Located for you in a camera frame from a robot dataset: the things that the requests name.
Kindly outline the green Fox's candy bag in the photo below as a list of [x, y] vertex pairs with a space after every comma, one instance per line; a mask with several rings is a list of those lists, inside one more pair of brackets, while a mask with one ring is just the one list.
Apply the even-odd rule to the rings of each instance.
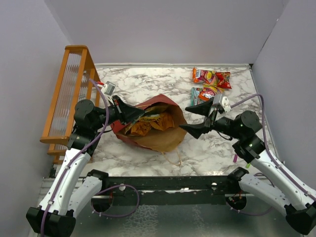
[[202, 88], [192, 87], [191, 88], [191, 106], [195, 106], [203, 103], [204, 101], [199, 98]]

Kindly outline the orange white snack packet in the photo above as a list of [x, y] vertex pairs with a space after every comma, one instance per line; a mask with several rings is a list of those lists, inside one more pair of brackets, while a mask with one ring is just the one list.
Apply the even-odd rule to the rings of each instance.
[[204, 84], [198, 98], [202, 101], [208, 101], [217, 94], [223, 93], [225, 90], [215, 85]]

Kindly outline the red brown paper bag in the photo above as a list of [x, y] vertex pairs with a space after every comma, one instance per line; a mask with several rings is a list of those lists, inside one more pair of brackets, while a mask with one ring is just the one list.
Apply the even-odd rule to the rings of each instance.
[[152, 151], [160, 152], [166, 160], [169, 160], [166, 153], [169, 153], [173, 150], [178, 152], [177, 147], [184, 140], [184, 137], [187, 133], [185, 130], [181, 129], [179, 125], [186, 124], [187, 122], [184, 118], [183, 111], [180, 106], [163, 94], [159, 94], [137, 105], [136, 107], [145, 110], [149, 106], [156, 103], [169, 104], [169, 107], [165, 112], [172, 115], [174, 121], [173, 128], [169, 128], [165, 131], [151, 129], [149, 133], [145, 136], [125, 135], [124, 129], [131, 123], [123, 125], [119, 121], [116, 121], [113, 123], [113, 125], [111, 125], [111, 128], [113, 129], [113, 132], [117, 136], [117, 138], [119, 138], [123, 142]]

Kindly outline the red snack packet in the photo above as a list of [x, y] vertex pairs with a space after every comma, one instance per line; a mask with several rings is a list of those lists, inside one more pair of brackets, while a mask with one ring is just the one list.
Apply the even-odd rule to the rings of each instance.
[[222, 89], [232, 89], [230, 84], [230, 72], [216, 72], [215, 75], [218, 79], [218, 87]]

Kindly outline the colourful Fox's fruits bag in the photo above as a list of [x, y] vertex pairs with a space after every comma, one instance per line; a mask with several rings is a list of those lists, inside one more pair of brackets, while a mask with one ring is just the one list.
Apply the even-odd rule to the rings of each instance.
[[202, 70], [193, 68], [193, 82], [194, 83], [206, 83], [209, 85], [217, 85], [218, 78], [215, 74], [215, 71]]

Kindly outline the gold crispy snack bag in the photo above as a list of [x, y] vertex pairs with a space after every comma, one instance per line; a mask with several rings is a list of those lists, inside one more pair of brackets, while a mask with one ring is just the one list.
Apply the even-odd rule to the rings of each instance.
[[160, 114], [164, 113], [169, 104], [166, 103], [156, 103], [145, 109], [145, 113], [143, 116], [139, 118], [142, 122], [152, 122], [159, 120]]

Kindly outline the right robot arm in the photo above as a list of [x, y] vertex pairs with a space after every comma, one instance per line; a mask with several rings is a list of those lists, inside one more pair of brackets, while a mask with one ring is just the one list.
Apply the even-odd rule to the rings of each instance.
[[244, 111], [235, 119], [217, 118], [218, 114], [226, 114], [232, 108], [226, 96], [216, 95], [209, 101], [185, 108], [187, 112], [204, 116], [202, 123], [180, 127], [196, 139], [213, 130], [236, 139], [233, 149], [237, 156], [261, 171], [273, 184], [262, 182], [239, 167], [229, 175], [228, 190], [255, 195], [281, 213], [296, 232], [308, 235], [316, 226], [315, 189], [296, 177], [272, 154], [266, 138], [260, 139], [256, 135], [259, 130], [264, 130], [264, 117]]

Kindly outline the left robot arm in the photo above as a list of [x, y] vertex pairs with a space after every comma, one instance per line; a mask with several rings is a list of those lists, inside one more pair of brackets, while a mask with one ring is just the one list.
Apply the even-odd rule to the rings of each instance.
[[29, 208], [26, 214], [33, 231], [42, 237], [69, 237], [77, 216], [92, 197], [108, 191], [109, 182], [100, 172], [86, 177], [78, 189], [75, 186], [106, 127], [115, 121], [129, 124], [145, 113], [143, 109], [124, 103], [118, 96], [113, 96], [112, 100], [104, 109], [88, 99], [77, 102], [75, 126], [62, 166], [38, 207]]

